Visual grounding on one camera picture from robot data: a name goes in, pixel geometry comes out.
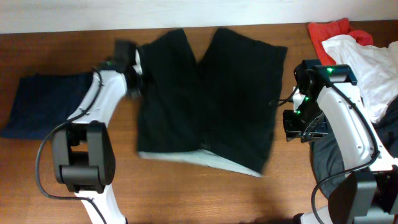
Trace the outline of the black shorts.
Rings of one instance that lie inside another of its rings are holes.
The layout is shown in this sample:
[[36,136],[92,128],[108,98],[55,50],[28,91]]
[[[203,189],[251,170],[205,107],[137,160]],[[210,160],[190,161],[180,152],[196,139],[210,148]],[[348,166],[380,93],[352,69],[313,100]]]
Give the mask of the black shorts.
[[287,47],[219,28],[200,60],[181,29],[141,50],[138,155],[261,177]]

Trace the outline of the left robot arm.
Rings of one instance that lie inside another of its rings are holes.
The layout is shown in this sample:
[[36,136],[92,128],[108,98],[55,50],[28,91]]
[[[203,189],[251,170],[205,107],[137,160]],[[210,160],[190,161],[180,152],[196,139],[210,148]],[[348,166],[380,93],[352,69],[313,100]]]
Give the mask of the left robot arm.
[[112,188],[116,159],[107,127],[122,98],[141,94],[139,47],[116,40],[114,55],[92,78],[78,108],[50,135],[55,178],[83,203],[93,223],[127,223]]

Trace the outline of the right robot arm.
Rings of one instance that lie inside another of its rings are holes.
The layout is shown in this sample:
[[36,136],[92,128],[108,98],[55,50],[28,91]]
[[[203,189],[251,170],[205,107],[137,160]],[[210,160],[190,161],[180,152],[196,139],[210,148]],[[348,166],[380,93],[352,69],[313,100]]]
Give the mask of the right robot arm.
[[332,131],[345,168],[318,181],[311,212],[294,223],[397,223],[397,159],[377,136],[352,69],[303,60],[294,77],[294,107],[283,112],[286,139],[313,142]]

